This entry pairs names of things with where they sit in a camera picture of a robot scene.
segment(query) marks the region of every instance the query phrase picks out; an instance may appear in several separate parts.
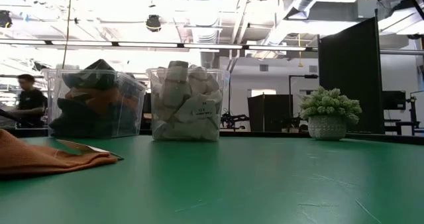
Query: green table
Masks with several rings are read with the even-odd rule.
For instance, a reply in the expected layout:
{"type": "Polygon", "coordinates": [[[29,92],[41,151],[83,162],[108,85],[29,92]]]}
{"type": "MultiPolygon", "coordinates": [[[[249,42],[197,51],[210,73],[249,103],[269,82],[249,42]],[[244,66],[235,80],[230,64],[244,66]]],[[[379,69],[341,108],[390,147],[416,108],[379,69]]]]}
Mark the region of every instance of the green table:
{"type": "Polygon", "coordinates": [[[1,224],[424,223],[424,146],[236,137],[77,141],[125,160],[0,182],[1,224]]]}

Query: label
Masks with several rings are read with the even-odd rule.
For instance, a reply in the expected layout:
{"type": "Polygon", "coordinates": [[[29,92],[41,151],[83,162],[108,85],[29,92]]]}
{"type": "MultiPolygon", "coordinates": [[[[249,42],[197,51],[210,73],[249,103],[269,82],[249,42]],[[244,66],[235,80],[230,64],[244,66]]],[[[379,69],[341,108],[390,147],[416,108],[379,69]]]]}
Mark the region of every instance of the label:
{"type": "Polygon", "coordinates": [[[214,101],[200,101],[193,109],[193,116],[196,118],[212,117],[216,114],[214,101]]]}

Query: orange fabric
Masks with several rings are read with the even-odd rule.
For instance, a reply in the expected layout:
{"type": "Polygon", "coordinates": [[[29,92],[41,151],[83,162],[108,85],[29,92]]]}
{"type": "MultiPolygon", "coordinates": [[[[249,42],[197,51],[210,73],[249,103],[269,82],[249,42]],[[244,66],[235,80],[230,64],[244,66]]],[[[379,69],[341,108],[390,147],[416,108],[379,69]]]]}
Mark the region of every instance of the orange fabric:
{"type": "Polygon", "coordinates": [[[104,115],[110,103],[120,103],[127,105],[131,109],[136,110],[138,101],[133,98],[123,97],[118,89],[108,89],[100,91],[98,89],[77,89],[72,88],[70,92],[65,95],[66,99],[77,99],[79,95],[88,94],[90,99],[85,101],[85,104],[92,108],[99,115],[104,115]]]}
{"type": "Polygon", "coordinates": [[[117,158],[107,152],[75,155],[47,146],[28,145],[0,129],[0,178],[2,179],[73,172],[113,164],[116,161],[117,158]]]}

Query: textured planter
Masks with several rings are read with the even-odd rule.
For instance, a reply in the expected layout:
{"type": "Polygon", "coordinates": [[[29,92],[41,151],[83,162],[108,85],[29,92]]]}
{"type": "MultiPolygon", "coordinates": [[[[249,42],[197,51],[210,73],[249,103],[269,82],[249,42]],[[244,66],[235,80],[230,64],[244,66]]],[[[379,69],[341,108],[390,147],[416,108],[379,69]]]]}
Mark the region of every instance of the textured planter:
{"type": "Polygon", "coordinates": [[[338,116],[313,116],[309,118],[308,131],[317,140],[340,140],[346,136],[346,121],[338,116]]]}

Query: clear plastic bin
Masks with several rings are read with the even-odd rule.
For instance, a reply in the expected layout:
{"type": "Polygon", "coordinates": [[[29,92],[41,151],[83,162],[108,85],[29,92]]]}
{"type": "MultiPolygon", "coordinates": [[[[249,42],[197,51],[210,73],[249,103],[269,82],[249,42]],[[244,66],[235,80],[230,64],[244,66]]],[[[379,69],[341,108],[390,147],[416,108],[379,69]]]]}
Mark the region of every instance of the clear plastic bin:
{"type": "Polygon", "coordinates": [[[218,140],[228,71],[170,65],[148,75],[153,139],[218,140]]]}
{"type": "Polygon", "coordinates": [[[108,139],[138,135],[146,87],[111,70],[47,70],[48,134],[108,139]]]}

